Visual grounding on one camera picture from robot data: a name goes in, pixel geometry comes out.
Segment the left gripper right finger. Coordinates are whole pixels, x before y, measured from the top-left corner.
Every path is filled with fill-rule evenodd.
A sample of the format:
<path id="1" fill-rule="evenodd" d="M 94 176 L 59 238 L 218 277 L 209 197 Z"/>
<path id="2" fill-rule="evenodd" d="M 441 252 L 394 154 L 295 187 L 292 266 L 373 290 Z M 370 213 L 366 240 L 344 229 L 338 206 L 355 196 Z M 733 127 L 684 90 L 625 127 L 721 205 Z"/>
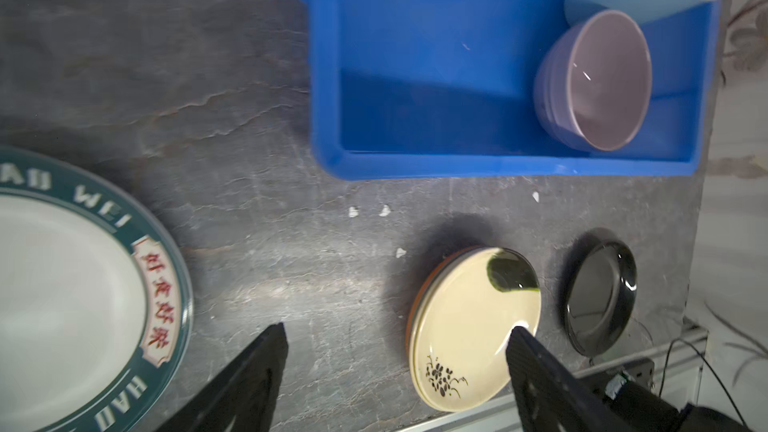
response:
<path id="1" fill-rule="evenodd" d="M 525 431 L 628 431 L 524 327 L 511 330 L 506 348 L 511 385 Z"/>

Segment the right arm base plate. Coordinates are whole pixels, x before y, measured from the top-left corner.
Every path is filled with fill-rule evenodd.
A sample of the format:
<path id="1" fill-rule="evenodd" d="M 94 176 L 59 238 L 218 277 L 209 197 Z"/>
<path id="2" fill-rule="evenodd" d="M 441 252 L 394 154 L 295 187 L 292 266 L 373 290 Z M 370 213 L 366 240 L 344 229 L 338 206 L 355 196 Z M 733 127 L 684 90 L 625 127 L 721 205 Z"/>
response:
<path id="1" fill-rule="evenodd" d="M 590 392 L 604 403 L 616 399 L 620 390 L 630 382 L 650 391 L 655 363 L 649 358 L 634 359 L 616 366 L 593 371 L 580 378 Z"/>

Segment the green rimmed white plate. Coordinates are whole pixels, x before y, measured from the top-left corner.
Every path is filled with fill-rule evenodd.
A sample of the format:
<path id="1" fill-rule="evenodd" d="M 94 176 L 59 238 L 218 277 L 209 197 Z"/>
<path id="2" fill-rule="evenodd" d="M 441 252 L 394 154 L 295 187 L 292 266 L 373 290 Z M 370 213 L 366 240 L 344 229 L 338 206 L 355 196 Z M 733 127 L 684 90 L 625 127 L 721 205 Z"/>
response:
<path id="1" fill-rule="evenodd" d="M 127 431 L 175 375 L 192 284 L 164 226 L 79 167 L 1 150 L 1 427 Z"/>

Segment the blue plastic bin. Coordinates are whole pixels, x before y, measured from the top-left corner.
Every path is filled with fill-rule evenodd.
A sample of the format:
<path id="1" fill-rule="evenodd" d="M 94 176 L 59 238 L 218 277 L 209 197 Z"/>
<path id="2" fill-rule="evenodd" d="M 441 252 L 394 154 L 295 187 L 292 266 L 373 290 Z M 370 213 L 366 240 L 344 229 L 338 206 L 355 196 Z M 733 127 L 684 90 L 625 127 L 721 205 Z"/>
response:
<path id="1" fill-rule="evenodd" d="M 310 142 L 345 180 L 683 176 L 701 156 L 721 6 L 643 26 L 647 118 L 626 147 L 582 152 L 533 105 L 540 62 L 566 32 L 563 0 L 302 0 L 309 12 Z"/>

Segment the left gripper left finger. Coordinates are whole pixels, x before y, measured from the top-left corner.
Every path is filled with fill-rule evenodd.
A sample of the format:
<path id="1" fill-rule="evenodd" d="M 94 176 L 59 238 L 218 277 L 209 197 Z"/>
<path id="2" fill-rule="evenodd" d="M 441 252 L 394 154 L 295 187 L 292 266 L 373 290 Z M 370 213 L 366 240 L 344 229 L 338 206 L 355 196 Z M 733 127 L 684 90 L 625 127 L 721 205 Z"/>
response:
<path id="1" fill-rule="evenodd" d="M 284 325 L 270 325 L 159 429 L 268 431 L 288 351 Z"/>

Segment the purple ceramic bowl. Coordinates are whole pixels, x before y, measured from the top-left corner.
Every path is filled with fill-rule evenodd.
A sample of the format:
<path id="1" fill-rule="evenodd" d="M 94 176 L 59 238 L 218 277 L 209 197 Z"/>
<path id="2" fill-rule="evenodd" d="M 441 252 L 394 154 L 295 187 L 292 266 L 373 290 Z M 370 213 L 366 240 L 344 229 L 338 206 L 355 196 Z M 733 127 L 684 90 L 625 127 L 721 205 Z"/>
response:
<path id="1" fill-rule="evenodd" d="M 613 152 L 638 134 L 651 90 L 645 35 L 627 14 L 608 9 L 550 48 L 536 73 L 533 102 L 553 139 L 584 152 Z"/>

